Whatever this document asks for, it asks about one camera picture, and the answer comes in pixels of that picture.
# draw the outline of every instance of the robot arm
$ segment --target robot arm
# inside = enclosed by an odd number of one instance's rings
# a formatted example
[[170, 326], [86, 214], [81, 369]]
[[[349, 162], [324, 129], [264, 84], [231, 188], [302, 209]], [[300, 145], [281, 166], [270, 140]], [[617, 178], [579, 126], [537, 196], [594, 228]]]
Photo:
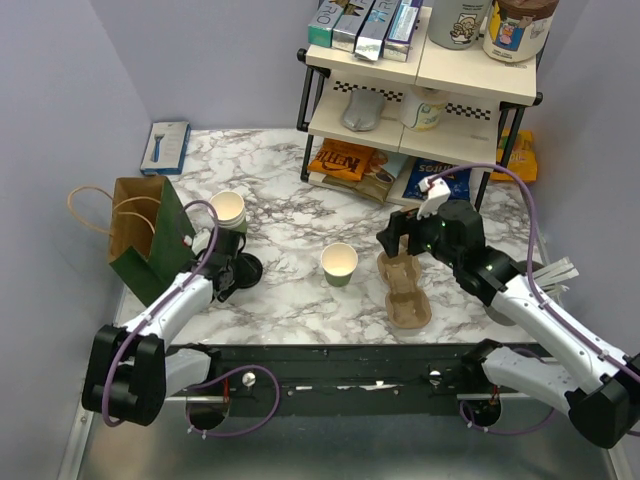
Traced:
[[[96, 334], [82, 392], [82, 405], [101, 412], [107, 372], [123, 341], [140, 322], [149, 323], [136, 335], [117, 366], [109, 397], [110, 415], [149, 425], [159, 414], [165, 397], [205, 381], [212, 370], [210, 354], [183, 348], [166, 356], [171, 342], [191, 318], [214, 300], [224, 302], [238, 288], [250, 288], [262, 276], [260, 261], [243, 253], [244, 235], [219, 229], [218, 242], [201, 274], [182, 287], [194, 265], [152, 305], [122, 327], [105, 325]], [[182, 289], [151, 318], [150, 312], [163, 304], [176, 288]]]
[[640, 372], [640, 356], [630, 358], [598, 338], [536, 285], [544, 300], [540, 304], [517, 262], [485, 244], [482, 217], [469, 202], [445, 201], [449, 192], [441, 180], [431, 190], [426, 183], [421, 187], [428, 195], [425, 204], [419, 210], [394, 212], [378, 233], [387, 255], [397, 255], [400, 237], [408, 235], [409, 255], [428, 252], [449, 266], [463, 290], [520, 325], [559, 362], [545, 365], [487, 341], [477, 361], [488, 381], [568, 415], [592, 443], [615, 445], [640, 418], [640, 385], [576, 338], [544, 304], [634, 372]]

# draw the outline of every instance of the blue snack bag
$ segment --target blue snack bag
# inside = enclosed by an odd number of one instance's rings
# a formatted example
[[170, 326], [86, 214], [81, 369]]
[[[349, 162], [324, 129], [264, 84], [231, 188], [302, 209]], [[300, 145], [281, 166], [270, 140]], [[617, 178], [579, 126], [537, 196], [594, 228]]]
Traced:
[[[420, 180], [426, 177], [440, 173], [448, 168], [452, 168], [454, 165], [447, 163], [436, 162], [435, 160], [425, 160], [424, 158], [416, 158], [416, 163], [411, 170], [411, 176], [409, 177], [409, 183], [404, 191], [404, 198], [417, 198], [423, 199], [422, 192], [418, 183]], [[450, 199], [460, 199], [469, 201], [469, 178], [471, 177], [471, 170], [463, 170], [451, 175], [447, 175], [443, 180], [449, 186], [451, 190]]]

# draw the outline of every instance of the rope handle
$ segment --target rope handle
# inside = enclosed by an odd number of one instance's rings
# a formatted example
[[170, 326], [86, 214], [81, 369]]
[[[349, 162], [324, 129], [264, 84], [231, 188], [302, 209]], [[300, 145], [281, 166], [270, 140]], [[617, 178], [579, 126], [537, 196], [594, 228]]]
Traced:
[[[103, 190], [100, 187], [95, 187], [93, 185], [82, 185], [82, 186], [80, 186], [78, 188], [73, 189], [69, 193], [69, 195], [67, 196], [67, 208], [71, 212], [71, 215], [73, 215], [74, 218], [76, 220], [78, 220], [81, 224], [83, 224], [85, 227], [88, 227], [91, 230], [94, 230], [96, 232], [104, 233], [105, 235], [111, 236], [111, 233], [109, 232], [109, 230], [97, 227], [94, 224], [89, 223], [87, 220], [85, 220], [80, 215], [78, 215], [78, 212], [76, 212], [75, 209], [73, 208], [73, 197], [75, 196], [76, 193], [81, 192], [83, 190], [95, 190], [97, 192], [100, 192], [100, 193], [104, 194], [105, 196], [107, 196], [113, 202], [113, 197], [106, 190]], [[131, 197], [131, 198], [127, 198], [127, 199], [121, 201], [116, 206], [114, 206], [112, 212], [115, 212], [115, 210], [120, 208], [121, 205], [124, 205], [125, 203], [129, 203], [129, 202], [133, 202], [135, 200], [151, 200], [152, 202], [156, 202], [158, 205], [160, 205], [160, 200], [158, 200], [157, 198], [145, 197], [145, 196]], [[133, 215], [134, 217], [141, 218], [142, 220], [144, 220], [147, 223], [147, 225], [149, 225], [149, 228], [151, 229], [151, 232], [155, 235], [156, 229], [153, 227], [153, 224], [151, 223], [151, 221], [147, 217], [145, 217], [144, 215], [140, 215], [139, 213], [136, 213], [136, 212], [116, 212], [116, 214], [117, 215]]]

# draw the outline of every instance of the cable tie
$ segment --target cable tie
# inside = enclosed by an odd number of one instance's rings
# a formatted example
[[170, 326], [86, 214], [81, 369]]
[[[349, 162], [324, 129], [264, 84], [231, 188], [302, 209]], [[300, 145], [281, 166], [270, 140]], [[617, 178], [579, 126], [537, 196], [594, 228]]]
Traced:
[[538, 308], [540, 310], [544, 310], [544, 308], [549, 305], [549, 302], [551, 301], [551, 298], [547, 298], [546, 300], [540, 302], [540, 304], [538, 305]]

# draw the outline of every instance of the green paper bag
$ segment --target green paper bag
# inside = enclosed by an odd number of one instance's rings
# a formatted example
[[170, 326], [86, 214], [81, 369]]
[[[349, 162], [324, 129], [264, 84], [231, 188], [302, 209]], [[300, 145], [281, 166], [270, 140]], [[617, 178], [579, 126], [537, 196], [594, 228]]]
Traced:
[[[159, 203], [136, 197], [150, 197]], [[180, 213], [182, 208], [167, 177], [116, 180], [109, 230], [109, 265], [145, 306], [162, 295], [180, 269], [194, 257], [180, 233], [195, 235], [187, 214]], [[154, 228], [144, 225], [139, 215]]]

